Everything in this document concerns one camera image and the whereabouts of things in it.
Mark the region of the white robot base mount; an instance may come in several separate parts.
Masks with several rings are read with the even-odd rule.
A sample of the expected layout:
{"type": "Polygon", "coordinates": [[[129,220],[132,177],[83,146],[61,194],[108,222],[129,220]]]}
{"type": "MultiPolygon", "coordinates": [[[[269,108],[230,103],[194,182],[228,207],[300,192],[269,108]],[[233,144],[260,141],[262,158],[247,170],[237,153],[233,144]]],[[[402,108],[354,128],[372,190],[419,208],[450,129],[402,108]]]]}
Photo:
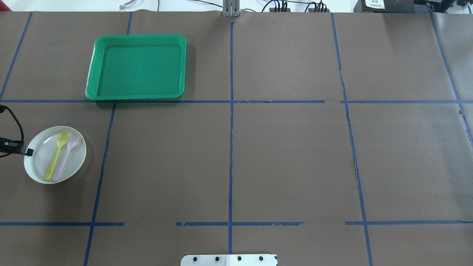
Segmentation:
{"type": "Polygon", "coordinates": [[[185,255],[181,266],[277,266],[274,254],[210,254],[185,255]]]}

